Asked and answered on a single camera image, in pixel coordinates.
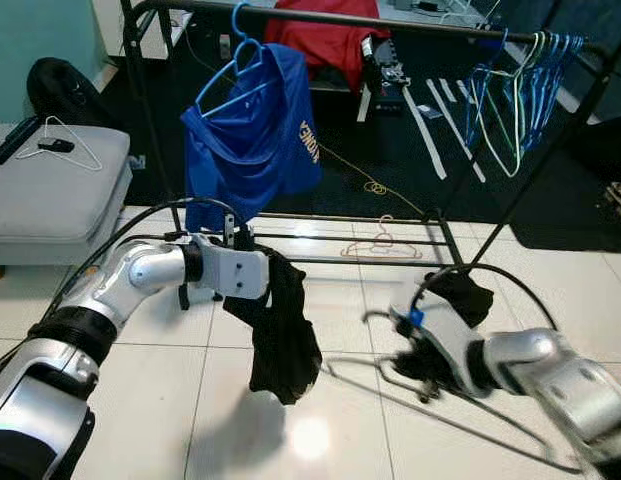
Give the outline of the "navy shirt with round logo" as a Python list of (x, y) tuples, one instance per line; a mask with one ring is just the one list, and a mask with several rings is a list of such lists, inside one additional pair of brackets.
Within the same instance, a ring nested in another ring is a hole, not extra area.
[(251, 392), (264, 390), (291, 406), (314, 387), (323, 362), (313, 323), (305, 317), (306, 273), (274, 248), (256, 244), (255, 250), (266, 256), (266, 292), (255, 300), (229, 297), (223, 310), (250, 326)]

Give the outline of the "pink plastic hanger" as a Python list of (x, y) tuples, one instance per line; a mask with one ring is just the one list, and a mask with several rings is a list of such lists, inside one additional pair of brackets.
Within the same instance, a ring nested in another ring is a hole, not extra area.
[(400, 243), (389, 233), (387, 225), (394, 223), (392, 215), (380, 216), (377, 220), (379, 232), (371, 239), (362, 239), (346, 244), (339, 255), (347, 259), (423, 259), (424, 253), (412, 244)]

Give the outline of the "light blue plastic hanger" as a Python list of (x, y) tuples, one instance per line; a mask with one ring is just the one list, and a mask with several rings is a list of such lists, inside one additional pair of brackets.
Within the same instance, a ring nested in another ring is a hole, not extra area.
[[(240, 37), (240, 45), (238, 45), (236, 52), (233, 52), (232, 59), (213, 74), (213, 77), (209, 79), (209, 82), (205, 83), (205, 86), (201, 88), (199, 95), (196, 96), (195, 108), (199, 110), (201, 118), (209, 118), (209, 116), (214, 116), (215, 114), (218, 114), (219, 111), (227, 109), (229, 106), (237, 104), (237, 102), (240, 102), (241, 100), (249, 99), (249, 97), (254, 96), (255, 93), (268, 90), (268, 88), (274, 84), (273, 79), (265, 79), (263, 82), (250, 84), (249, 87), (242, 87), (240, 84), (242, 79), (245, 79), (246, 77), (254, 78), (255, 76), (260, 76), (260, 74), (264, 72), (264, 55), (265, 52), (268, 51), (268, 47), (266, 47), (263, 42), (247, 35), (247, 33), (240, 27), (240, 20), (238, 20), (238, 17), (240, 17), (241, 9), (245, 8), (245, 6), (249, 6), (249, 1), (241, 0), (240, 3), (233, 6), (231, 14), (229, 14), (229, 22), (231, 22), (232, 32), (234, 35)], [(251, 47), (252, 54), (250, 55), (249, 63), (242, 64), (240, 55), (245, 47)], [(210, 110), (206, 110), (204, 105), (202, 105), (202, 100), (208, 96), (209, 90), (211, 90), (211, 88), (213, 88), (218, 81), (223, 81), (223, 79), (226, 78), (228, 70), (232, 70), (234, 73), (234, 86), (240, 88), (240, 92), (238, 92), (237, 95), (229, 97), (229, 99), (224, 101), (223, 104), (215, 106), (215, 108), (211, 108)]]

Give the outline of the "black crumpled cloth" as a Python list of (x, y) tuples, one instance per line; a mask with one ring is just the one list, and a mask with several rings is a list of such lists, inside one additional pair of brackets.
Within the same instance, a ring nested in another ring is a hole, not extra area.
[(450, 303), (471, 329), (478, 329), (487, 320), (496, 301), (496, 293), (475, 283), (466, 271), (448, 271), (442, 275), (432, 271), (424, 276), (423, 284)]

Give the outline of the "long white flat strip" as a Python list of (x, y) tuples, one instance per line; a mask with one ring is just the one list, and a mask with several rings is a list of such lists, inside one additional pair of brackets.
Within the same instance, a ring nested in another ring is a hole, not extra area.
[(441, 155), (439, 155), (438, 147), (435, 146), (432, 133), (430, 133), (429, 128), (426, 127), (425, 116), (420, 113), (418, 105), (416, 105), (414, 99), (412, 99), (409, 87), (402, 86), (400, 88), (400, 91), (402, 93), (403, 101), (405, 101), (407, 109), (410, 110), (412, 118), (414, 118), (416, 125), (418, 125), (418, 131), (421, 136), (421, 141), (423, 141), (426, 147), (426, 152), (428, 152), (430, 164), (432, 164), (434, 173), (437, 174), (437, 177), (439, 179), (446, 180), (448, 178), (448, 174), (446, 172), (446, 169), (444, 169)]

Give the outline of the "blue sports shirt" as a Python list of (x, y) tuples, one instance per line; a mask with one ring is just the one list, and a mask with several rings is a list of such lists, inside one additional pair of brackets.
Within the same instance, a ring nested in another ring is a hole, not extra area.
[(301, 195), (323, 178), (306, 58), (281, 44), (260, 47), (260, 63), (243, 73), (223, 108), (192, 105), (185, 128), (185, 192), (190, 230), (219, 230), (232, 207), (238, 224), (281, 195)]

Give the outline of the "black metal machine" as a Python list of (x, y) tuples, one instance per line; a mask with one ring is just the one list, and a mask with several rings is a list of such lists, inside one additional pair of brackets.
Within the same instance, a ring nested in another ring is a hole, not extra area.
[(392, 38), (369, 35), (362, 40), (362, 79), (371, 108), (398, 111), (405, 106), (403, 93), (410, 86)]

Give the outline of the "red cloth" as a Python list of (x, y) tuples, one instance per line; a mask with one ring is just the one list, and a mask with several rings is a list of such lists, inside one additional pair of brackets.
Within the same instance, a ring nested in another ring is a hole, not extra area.
[[(378, 0), (275, 0), (275, 8), (373, 19), (380, 17)], [(315, 81), (325, 81), (334, 72), (342, 77), (351, 92), (357, 93), (364, 73), (362, 41), (368, 37), (389, 36), (391, 32), (386, 28), (269, 19), (264, 41), (302, 52)]]

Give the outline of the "black metal clothes rack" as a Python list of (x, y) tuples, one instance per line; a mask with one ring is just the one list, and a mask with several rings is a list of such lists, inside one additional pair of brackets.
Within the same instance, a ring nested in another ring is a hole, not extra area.
[[(188, 12), (231, 12), (236, 3), (223, 3), (222, 0), (142, 0), (137, 6), (133, 6), (130, 15), (130, 26), (124, 32), (124, 38), (127, 40), (127, 58), (124, 59), (123, 72), (130, 77), (133, 96), (137, 101), (137, 105), (141, 106), (141, 113), (144, 115), (144, 124), (147, 128), (147, 160), (154, 165), (162, 182), (164, 197), (169, 198), (174, 195), (174, 189), (168, 179), (167, 170), (165, 170), (165, 148), (159, 138), (158, 128), (160, 122), (155, 118), (155, 111), (151, 106), (150, 92), (147, 91), (147, 81), (145, 79), (144, 58), (141, 56), (140, 47), (136, 41), (141, 36), (141, 29), (133, 27), (133, 20), (140, 17), (145, 12), (165, 9), (181, 9)], [(438, 26), (438, 24), (428, 24), (421, 22), (412, 22), (412, 20), (388, 20), (373, 19), (368, 17), (359, 17), (359, 15), (345, 15), (334, 13), (320, 12), (304, 12), (304, 10), (277, 9), (273, 6), (245, 6), (241, 9), (240, 14), (252, 15), (259, 18), (275, 18), (286, 20), (305, 20), (305, 22), (338, 24), (338, 26), (361, 26), (361, 27), (380, 27), (392, 29), (394, 32), (412, 32), (415, 35), (428, 36), (452, 36), (462, 38), (497, 38), (501, 41), (506, 38), (507, 41), (515, 42), (515, 44), (530, 44), (533, 37), (529, 35), (497, 35), (496, 32), (488, 31), (488, 29), (475, 29), (470, 27), (457, 26)], [(571, 116), (571, 122), (563, 127), (562, 131), (556, 137), (556, 141), (551, 146), (542, 151), (538, 164), (533, 172), (525, 179), (524, 184), (517, 195), (512, 198), (510, 205), (506, 207), (502, 218), (498, 220), (496, 228), (484, 239), (482, 247), (473, 257), (475, 261), (482, 260), (485, 253), (489, 251), (494, 239), (502, 232), (503, 229), (514, 219), (515, 212), (519, 209), (522, 200), (528, 196), (528, 191), (533, 184), (539, 180), (540, 175), (546, 172), (547, 164), (551, 163), (551, 159), (557, 154), (562, 142), (571, 140), (575, 136), (576, 131), (584, 127), (586, 122), (592, 118), (593, 111), (604, 97), (604, 92), (610, 87), (613, 73), (616, 72), (618, 64), (621, 64), (621, 40), (618, 41), (616, 49), (610, 50), (607, 47), (598, 44), (588, 44), (584, 46), (584, 52), (597, 56), (601, 59), (598, 64), (586, 60), (583, 56), (576, 56), (576, 63), (581, 68), (592, 73), (593, 83), (589, 88), (583, 100), (580, 101), (578, 110)]]

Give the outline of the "grey upholstered ottoman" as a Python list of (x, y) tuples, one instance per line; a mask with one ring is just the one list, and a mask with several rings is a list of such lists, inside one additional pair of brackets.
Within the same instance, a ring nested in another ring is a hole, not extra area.
[[(46, 154), (0, 165), (0, 266), (76, 265), (112, 237), (135, 177), (131, 138), (96, 125), (72, 127), (104, 169), (87, 172)], [(45, 137), (71, 141), (59, 125), (46, 134), (40, 127), (17, 154), (34, 151)], [(71, 156), (90, 163), (77, 143)]]

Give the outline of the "black backpack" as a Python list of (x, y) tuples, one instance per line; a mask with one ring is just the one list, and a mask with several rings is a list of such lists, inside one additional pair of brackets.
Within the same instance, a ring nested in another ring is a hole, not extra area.
[(36, 115), (57, 116), (68, 124), (112, 125), (95, 84), (67, 60), (37, 59), (27, 74), (26, 92)]

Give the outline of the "black remote control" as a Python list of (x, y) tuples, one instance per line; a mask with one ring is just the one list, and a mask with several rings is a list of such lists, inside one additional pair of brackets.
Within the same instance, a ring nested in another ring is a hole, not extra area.
[(13, 154), (30, 140), (32, 134), (44, 124), (42, 116), (27, 116), (22, 122), (14, 125), (12, 131), (0, 140), (0, 165), (7, 163)]

